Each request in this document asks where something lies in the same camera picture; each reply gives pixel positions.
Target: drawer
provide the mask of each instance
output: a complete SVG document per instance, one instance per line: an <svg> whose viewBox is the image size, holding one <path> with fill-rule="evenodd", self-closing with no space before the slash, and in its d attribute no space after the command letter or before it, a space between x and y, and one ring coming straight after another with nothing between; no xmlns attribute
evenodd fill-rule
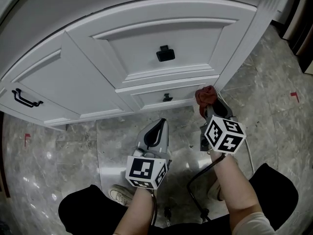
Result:
<svg viewBox="0 0 313 235"><path fill-rule="evenodd" d="M229 0L145 0L66 28L116 88L221 74L256 8Z"/></svg>
<svg viewBox="0 0 313 235"><path fill-rule="evenodd" d="M24 98L30 102L42 101L43 103L38 107L33 106L30 108L23 103L18 102L14 99L14 94L12 93L12 90L16 91L16 89L20 89L22 91L22 98L20 98L17 94L17 100L23 102ZM44 124L54 121L67 120L70 118L75 119L76 117L75 114L69 112L67 109L46 100L19 83L7 84L2 87L0 91L0 105L5 106L10 111L18 112L25 116L42 121Z"/></svg>
<svg viewBox="0 0 313 235"><path fill-rule="evenodd" d="M134 111L161 110L194 104L196 90L214 85L218 78L216 75L179 79L115 91Z"/></svg>

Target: shoe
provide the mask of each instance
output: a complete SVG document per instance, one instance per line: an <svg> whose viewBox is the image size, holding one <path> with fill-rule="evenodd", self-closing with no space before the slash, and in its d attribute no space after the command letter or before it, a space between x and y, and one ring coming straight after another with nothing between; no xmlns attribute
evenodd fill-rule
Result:
<svg viewBox="0 0 313 235"><path fill-rule="evenodd" d="M113 185L109 189L109 196L115 202L128 207L134 195L123 186Z"/></svg>
<svg viewBox="0 0 313 235"><path fill-rule="evenodd" d="M207 192L207 197L209 199L223 201L223 199L221 198L221 186L218 180L214 182L214 184L211 186L211 188Z"/></svg>

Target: marble floor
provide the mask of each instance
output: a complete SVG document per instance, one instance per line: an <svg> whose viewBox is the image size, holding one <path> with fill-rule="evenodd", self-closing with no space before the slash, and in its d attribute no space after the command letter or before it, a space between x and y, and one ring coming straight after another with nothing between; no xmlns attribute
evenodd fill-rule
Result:
<svg viewBox="0 0 313 235"><path fill-rule="evenodd" d="M299 102L290 93L297 92ZM299 235L313 221L313 76L303 74L288 44L273 26L222 91L239 121L246 126L254 166L270 166L286 175L299 192L299 202L279 235ZM64 133L5 115L3 155L12 198L0 199L0 220L15 235L68 234L58 206L68 194L97 185L107 194L112 184L130 188L124 178L127 156L137 133L158 118L169 121L173 163L158 190L157 224L166 226L163 207L172 209L172 223L201 222L186 184L210 163L200 152L204 123L198 107L71 124ZM24 140L25 134L30 138ZM236 154L247 178L252 176L247 150ZM192 186L210 218L227 213L224 203L206 198L212 172Z"/></svg>

